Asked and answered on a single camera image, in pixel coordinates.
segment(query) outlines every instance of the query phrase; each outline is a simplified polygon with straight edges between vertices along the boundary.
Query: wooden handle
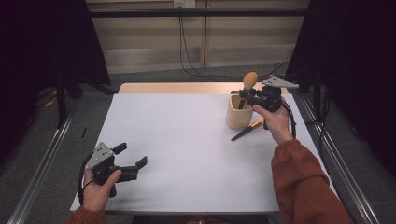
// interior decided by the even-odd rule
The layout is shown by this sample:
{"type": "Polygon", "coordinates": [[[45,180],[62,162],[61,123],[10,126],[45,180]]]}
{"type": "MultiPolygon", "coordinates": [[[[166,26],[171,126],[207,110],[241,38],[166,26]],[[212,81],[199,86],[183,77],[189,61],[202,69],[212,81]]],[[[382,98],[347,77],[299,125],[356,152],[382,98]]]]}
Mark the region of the wooden handle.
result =
{"type": "Polygon", "coordinates": [[[249,72],[244,77],[244,90],[249,91],[256,85],[259,76],[255,72],[249,72]]]}

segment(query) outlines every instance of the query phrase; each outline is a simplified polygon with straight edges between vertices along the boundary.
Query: wooden cup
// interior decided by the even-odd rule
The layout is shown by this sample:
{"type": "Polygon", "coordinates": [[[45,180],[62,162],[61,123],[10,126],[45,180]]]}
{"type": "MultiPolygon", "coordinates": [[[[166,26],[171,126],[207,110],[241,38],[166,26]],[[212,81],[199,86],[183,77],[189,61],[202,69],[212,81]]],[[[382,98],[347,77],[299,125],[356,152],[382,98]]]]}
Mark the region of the wooden cup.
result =
{"type": "Polygon", "coordinates": [[[227,109],[227,124],[231,129],[244,129],[251,121],[253,109],[251,105],[245,103],[242,109],[238,109],[241,97],[239,95],[230,95],[227,109]]]}

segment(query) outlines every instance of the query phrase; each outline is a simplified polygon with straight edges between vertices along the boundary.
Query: human hand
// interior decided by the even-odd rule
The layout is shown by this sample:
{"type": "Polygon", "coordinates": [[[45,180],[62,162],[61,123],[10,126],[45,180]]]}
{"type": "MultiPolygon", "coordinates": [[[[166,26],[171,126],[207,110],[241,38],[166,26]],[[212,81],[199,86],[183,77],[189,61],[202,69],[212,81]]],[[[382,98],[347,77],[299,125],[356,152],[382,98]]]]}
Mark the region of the human hand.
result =
{"type": "Polygon", "coordinates": [[[289,131],[289,114],[283,106],[274,113],[269,112],[259,105],[254,105],[253,110],[264,118],[268,129],[278,145],[293,139],[289,131]]]}
{"type": "Polygon", "coordinates": [[[84,209],[99,212],[104,211],[111,188],[116,184],[122,175],[121,170],[114,171],[104,185],[98,185],[93,181],[92,170],[84,173],[84,209]]]}

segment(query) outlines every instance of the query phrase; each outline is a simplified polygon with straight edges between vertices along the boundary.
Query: brown sleeve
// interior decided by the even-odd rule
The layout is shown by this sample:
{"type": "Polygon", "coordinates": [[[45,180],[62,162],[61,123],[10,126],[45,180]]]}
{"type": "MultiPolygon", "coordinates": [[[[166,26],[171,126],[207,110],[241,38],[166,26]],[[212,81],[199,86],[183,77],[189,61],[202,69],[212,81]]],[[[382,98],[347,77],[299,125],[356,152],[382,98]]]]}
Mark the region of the brown sleeve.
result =
{"type": "Polygon", "coordinates": [[[82,206],[62,224],[106,224],[105,212],[92,212],[84,209],[82,206]]]}
{"type": "Polygon", "coordinates": [[[349,223],[347,212],[330,189],[317,158],[298,140],[276,147],[272,171],[285,224],[349,223]]]}

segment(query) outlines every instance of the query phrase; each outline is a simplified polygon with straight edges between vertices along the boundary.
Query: black curtain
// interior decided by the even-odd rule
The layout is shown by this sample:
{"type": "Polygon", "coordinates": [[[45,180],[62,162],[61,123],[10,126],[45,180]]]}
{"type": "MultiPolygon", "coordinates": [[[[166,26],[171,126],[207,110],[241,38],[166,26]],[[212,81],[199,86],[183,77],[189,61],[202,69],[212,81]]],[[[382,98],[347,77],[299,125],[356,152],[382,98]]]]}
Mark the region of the black curtain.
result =
{"type": "Polygon", "coordinates": [[[0,1],[1,142],[3,161],[35,111],[37,94],[81,79],[110,84],[84,0],[0,1]]]}
{"type": "Polygon", "coordinates": [[[311,0],[309,12],[286,76],[303,91],[325,84],[396,176],[396,2],[311,0]]]}

